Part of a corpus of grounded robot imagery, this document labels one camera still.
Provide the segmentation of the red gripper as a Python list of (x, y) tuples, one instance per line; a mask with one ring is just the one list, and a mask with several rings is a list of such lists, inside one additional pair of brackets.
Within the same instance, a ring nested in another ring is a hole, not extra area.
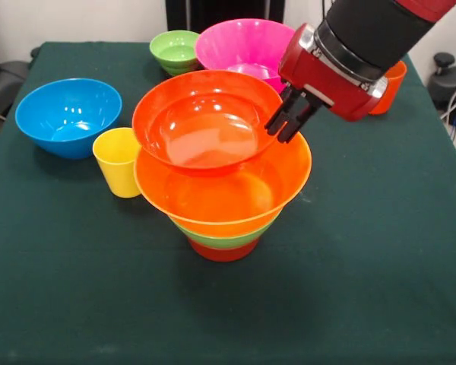
[[(277, 135), (280, 143), (289, 143), (323, 104), (347, 121), (361, 119), (376, 107), (388, 86), (388, 79), (384, 76), (374, 81), (363, 81), (339, 65), (329, 56), (316, 31), (308, 24), (303, 24), (293, 34), (280, 60), (278, 72), (290, 86), (283, 90), (282, 104), (264, 128), (270, 136)], [(321, 102), (314, 101), (300, 112), (294, 112), (294, 105), (302, 91)]]

